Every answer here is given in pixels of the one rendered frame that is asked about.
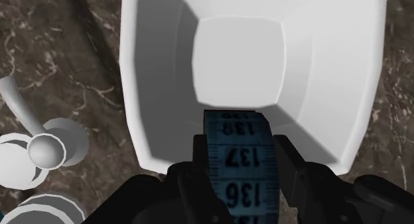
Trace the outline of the blue measuring tape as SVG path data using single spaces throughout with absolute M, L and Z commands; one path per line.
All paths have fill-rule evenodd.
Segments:
M 279 171 L 267 119 L 256 111 L 204 112 L 212 187 L 235 224 L 279 224 Z

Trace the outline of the white square sink basin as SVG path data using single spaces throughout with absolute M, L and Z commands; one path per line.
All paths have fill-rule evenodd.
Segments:
M 305 160 L 350 171 L 387 0 L 122 0 L 119 67 L 142 168 L 190 160 L 206 109 L 251 109 Z

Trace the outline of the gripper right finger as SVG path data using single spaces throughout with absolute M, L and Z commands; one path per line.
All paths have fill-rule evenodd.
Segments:
M 414 195 L 366 174 L 341 180 L 329 167 L 307 162 L 285 135 L 273 137 L 280 189 L 298 224 L 414 224 Z

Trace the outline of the grey lever tap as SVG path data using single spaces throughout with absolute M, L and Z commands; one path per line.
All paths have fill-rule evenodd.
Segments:
M 46 180 L 48 173 L 81 162 L 88 153 L 85 129 L 71 119 L 55 118 L 40 124 L 32 114 L 13 76 L 0 79 L 0 95 L 27 134 L 0 136 L 0 186 L 29 190 Z M 0 224 L 82 224 L 84 209 L 71 197 L 42 193 L 27 198 Z

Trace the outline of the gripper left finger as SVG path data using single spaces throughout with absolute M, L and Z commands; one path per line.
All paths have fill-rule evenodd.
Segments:
M 173 164 L 164 181 L 132 176 L 83 224 L 234 224 L 212 189 L 206 135 L 194 135 L 191 162 Z

